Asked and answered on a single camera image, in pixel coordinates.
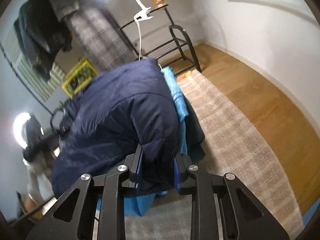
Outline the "white-gloved left hand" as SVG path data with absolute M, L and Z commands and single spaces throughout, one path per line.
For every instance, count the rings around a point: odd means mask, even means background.
M 27 194 L 37 204 L 54 195 L 51 175 L 56 158 L 54 152 L 40 152 L 33 161 L 23 159 L 28 173 Z

